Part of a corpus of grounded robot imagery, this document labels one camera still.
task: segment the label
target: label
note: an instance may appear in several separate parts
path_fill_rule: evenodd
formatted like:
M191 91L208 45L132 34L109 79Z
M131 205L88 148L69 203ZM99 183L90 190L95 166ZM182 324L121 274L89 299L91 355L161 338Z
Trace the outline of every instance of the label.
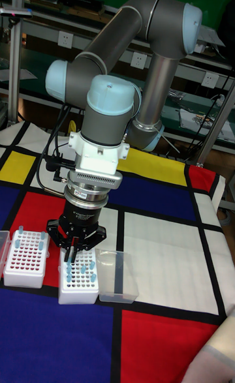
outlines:
M81 199L87 198L87 193L82 193L82 192L78 192L77 190L74 190L74 194L75 194L75 196L77 196L78 198L81 198Z
M95 216L95 214L85 214L85 213L79 213L76 211L73 211L74 215L76 216L77 219L80 219L81 221L88 221L90 218Z

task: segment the yellow square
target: yellow square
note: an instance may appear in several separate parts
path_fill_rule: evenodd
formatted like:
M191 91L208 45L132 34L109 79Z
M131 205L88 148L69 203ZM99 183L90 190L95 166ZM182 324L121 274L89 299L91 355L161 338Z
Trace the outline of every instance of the yellow square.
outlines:
M0 171L0 180L23 185L35 157L12 151Z
M150 179L187 186L184 176L185 164L143 153L130 148L126 160L119 160L117 169L135 173Z

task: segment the electrical outlet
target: electrical outlet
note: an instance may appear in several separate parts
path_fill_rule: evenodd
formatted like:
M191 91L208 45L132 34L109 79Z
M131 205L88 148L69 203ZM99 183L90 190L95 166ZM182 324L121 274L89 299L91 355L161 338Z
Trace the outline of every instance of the electrical outlet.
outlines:
M68 32L59 31L58 45L64 48L72 48L73 34Z
M202 81L202 85L205 87L209 87L210 89L214 89L218 79L219 79L218 74L214 72L206 72L205 77Z
M131 67L136 67L137 69L144 69L146 63L147 55L140 54L139 52L134 52L131 60Z

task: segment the red square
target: red square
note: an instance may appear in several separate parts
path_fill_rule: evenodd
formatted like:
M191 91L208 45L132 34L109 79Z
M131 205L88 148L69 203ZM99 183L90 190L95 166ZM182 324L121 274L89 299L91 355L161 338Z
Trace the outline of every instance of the red square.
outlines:
M58 219L63 212L65 199L45 196L39 193L26 193L19 212L10 229L11 235L20 225L26 231L46 231L49 219ZM59 248L50 240L50 257L46 259L46 273L43 284L58 287Z
M121 383L180 383L215 325L122 312Z
M215 173L206 168L190 166L189 177L194 189L205 190L209 193L215 179Z

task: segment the mondrian pattern tablecloth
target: mondrian pattern tablecloth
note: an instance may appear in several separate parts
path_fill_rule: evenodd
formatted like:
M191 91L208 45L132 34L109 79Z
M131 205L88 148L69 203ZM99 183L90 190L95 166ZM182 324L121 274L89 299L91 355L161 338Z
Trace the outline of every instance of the mondrian pattern tablecloth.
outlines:
M35 179L47 140L29 123L0 132L0 228L11 234L19 225L43 231L63 211L64 199ZM42 289L1 280L0 383L180 383L234 308L235 269L216 215L224 179L133 149L119 170L99 247L131 254L139 296L132 305L59 305L59 249L50 242ZM62 191L52 177L42 163L41 181Z

